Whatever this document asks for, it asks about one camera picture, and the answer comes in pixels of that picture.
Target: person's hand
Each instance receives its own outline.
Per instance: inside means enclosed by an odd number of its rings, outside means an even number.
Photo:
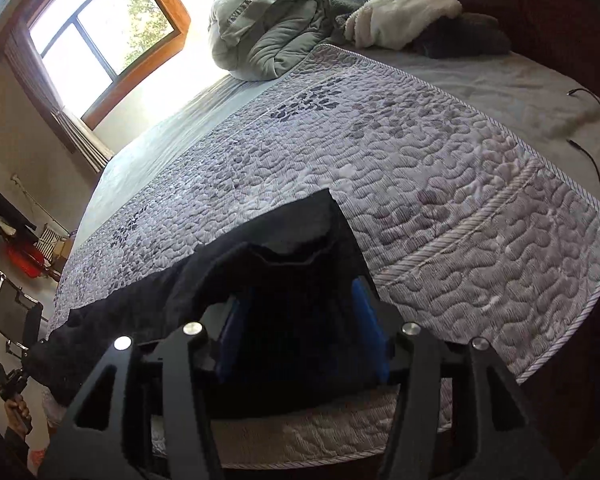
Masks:
[[[13,400],[9,399],[4,403],[4,411],[7,412],[7,426],[24,440],[27,436],[27,428],[21,422],[20,417],[23,420],[31,420],[27,403],[21,395],[16,395]]]

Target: striped curtain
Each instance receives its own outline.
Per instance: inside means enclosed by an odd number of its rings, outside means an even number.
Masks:
[[[95,173],[102,172],[113,152],[93,134],[81,118],[64,106],[33,45],[29,28],[22,20],[13,27],[4,47],[4,55],[27,96],[36,109],[43,112],[49,126],[56,133],[60,131],[64,134],[66,141],[84,157]]]

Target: blue foam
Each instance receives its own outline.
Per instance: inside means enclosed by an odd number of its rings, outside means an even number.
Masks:
[[[220,360],[216,364],[216,376],[223,383],[234,367],[244,332],[244,323],[251,301],[235,301],[234,307],[219,338]]]
[[[351,295],[353,312],[358,320],[362,343],[378,375],[378,380],[386,383],[389,378],[389,362],[386,354],[388,337],[378,325],[376,314],[360,278],[351,283]]]

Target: gray bedspread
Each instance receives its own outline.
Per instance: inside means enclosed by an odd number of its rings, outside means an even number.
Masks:
[[[74,251],[51,328],[197,243],[325,187],[382,297],[440,338],[486,337],[520,381],[600,295],[595,198],[451,95],[323,45]],[[446,389],[442,400],[444,426]],[[378,390],[310,412],[216,421],[213,430],[226,466],[339,462],[382,450],[394,402]]]

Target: chair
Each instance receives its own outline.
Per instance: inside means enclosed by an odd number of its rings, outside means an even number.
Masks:
[[[11,351],[11,344],[28,350],[38,341],[42,320],[42,304],[24,294],[0,270],[0,333],[7,339],[6,352],[21,357]]]

